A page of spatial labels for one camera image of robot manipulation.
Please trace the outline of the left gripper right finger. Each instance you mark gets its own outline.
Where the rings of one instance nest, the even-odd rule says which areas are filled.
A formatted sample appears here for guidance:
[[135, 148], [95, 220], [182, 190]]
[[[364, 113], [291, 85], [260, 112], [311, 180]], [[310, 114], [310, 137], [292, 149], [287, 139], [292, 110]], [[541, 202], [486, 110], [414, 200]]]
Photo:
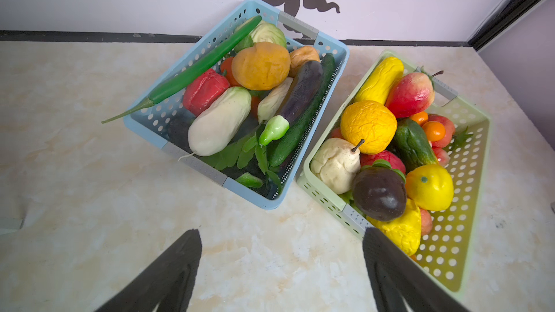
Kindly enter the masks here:
[[364, 260], [378, 311], [467, 311], [377, 228], [367, 228]]

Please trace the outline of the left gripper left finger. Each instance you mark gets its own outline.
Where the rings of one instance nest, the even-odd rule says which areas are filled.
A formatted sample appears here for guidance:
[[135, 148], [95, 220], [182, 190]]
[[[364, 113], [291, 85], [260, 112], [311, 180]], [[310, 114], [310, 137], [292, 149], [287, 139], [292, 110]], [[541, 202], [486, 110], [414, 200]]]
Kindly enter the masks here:
[[197, 229], [186, 231], [99, 311], [186, 311], [202, 256]]

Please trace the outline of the wrinkled yellow orange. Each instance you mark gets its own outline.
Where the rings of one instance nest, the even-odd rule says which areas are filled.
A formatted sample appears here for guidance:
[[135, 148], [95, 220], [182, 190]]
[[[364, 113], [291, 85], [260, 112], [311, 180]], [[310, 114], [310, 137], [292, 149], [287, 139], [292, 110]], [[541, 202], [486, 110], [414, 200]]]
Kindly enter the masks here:
[[358, 101], [347, 106], [340, 122], [344, 140], [357, 145], [361, 153], [376, 155], [386, 150], [397, 130], [397, 119], [383, 104]]

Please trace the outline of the red yellow apple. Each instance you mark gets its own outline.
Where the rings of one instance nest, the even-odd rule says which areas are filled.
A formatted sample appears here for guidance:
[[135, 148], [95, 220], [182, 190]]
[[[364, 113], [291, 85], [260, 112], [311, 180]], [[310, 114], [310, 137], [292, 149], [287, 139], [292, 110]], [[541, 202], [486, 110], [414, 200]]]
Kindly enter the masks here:
[[433, 77], [423, 72], [413, 72], [400, 79], [387, 97], [385, 107], [396, 118], [408, 118], [427, 110], [435, 100]]

